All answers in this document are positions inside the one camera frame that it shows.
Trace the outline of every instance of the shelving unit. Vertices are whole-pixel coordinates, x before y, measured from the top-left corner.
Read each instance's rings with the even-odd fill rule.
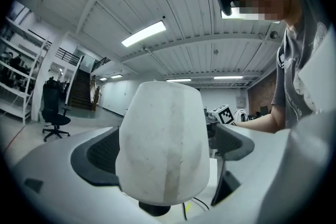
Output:
[[[3,61],[0,60],[0,65],[8,68],[9,70],[27,78],[27,83],[26,83],[26,88],[25,92],[21,92],[20,90],[13,89],[3,83],[0,82],[0,88],[5,89],[6,91],[14,94],[16,98],[12,101],[9,100],[9,97],[6,96],[0,96],[0,109],[5,111],[6,113],[15,115],[17,117],[22,118],[23,125],[26,124],[26,119],[30,117],[31,115],[31,106],[29,105],[30,99],[33,96],[34,90],[31,91],[30,94],[28,94],[28,88],[29,88],[29,83],[31,80],[36,80],[36,78],[32,77],[33,75],[33,70],[35,67],[35,64],[39,57],[41,56],[42,50],[45,47],[46,43],[48,42],[47,40],[41,40],[31,34],[29,31],[23,29],[20,27],[20,25],[16,24],[12,20],[6,18],[6,22],[11,28],[11,30],[20,36],[22,36],[24,39],[28,40],[29,42],[37,45],[40,47],[40,51],[36,56],[33,56],[32,54],[26,52],[25,50],[22,50],[19,48],[17,45],[11,43],[10,41],[4,39],[3,37],[0,38],[0,42],[3,42],[7,47],[10,47],[11,50],[20,53],[22,55],[25,55],[26,57],[30,58],[33,60],[33,65],[30,69],[29,74],[22,73],[21,71],[11,67],[10,65],[4,63]]]

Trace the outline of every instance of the red cable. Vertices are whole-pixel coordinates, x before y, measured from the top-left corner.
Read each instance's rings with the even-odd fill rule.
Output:
[[[13,137],[13,139],[10,141],[10,143],[8,144],[8,146],[6,146],[3,155],[5,155],[6,150],[7,150],[7,149],[9,148],[9,146],[13,143],[14,139],[19,135],[19,133],[23,130],[24,127],[26,127],[26,126],[23,126],[23,127],[21,128],[21,130],[20,130],[20,131]]]

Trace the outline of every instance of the person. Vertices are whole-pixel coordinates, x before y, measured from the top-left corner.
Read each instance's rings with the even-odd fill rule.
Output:
[[[316,112],[298,72],[319,48],[327,34],[330,21],[319,0],[233,0],[233,2],[241,13],[248,10],[265,15],[266,20],[282,20],[287,25],[283,41],[277,51],[277,82],[271,113],[236,125],[270,133],[292,128],[302,117]]]

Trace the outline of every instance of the fluorescent light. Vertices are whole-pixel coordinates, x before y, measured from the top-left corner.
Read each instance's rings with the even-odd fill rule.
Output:
[[[243,76],[220,76],[214,77],[214,79],[241,79]]]
[[[257,13],[239,13],[239,8],[231,7],[232,14],[231,16],[227,16],[221,10],[222,19],[242,19],[242,20],[265,20],[264,14],[257,14]],[[270,22],[275,24],[280,24],[280,21],[270,20]]]
[[[116,79],[116,78],[121,78],[121,77],[122,77],[122,75],[115,75],[115,76],[112,76],[111,78]]]
[[[185,82],[191,81],[191,79],[167,79],[167,82]]]
[[[134,43],[139,42],[140,40],[144,39],[144,38],[148,38],[154,34],[157,34],[159,32],[165,31],[166,28],[163,24],[162,21],[153,24],[137,33],[135,33],[134,35],[130,36],[129,38],[125,39],[124,41],[122,41],[121,43],[128,47]]]

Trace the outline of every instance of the black office chair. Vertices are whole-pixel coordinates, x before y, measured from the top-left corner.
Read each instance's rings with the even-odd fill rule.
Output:
[[[54,126],[54,129],[43,129],[44,132],[50,132],[44,139],[44,142],[47,142],[47,138],[56,134],[59,138],[62,138],[60,134],[70,134],[68,132],[61,131],[59,129],[60,125],[68,124],[71,119],[66,117],[65,114],[69,109],[63,108],[63,115],[58,114],[58,99],[59,99],[59,85],[53,79],[49,79],[43,85],[43,97],[44,97],[44,108],[42,110],[42,117],[47,123],[51,123]]]

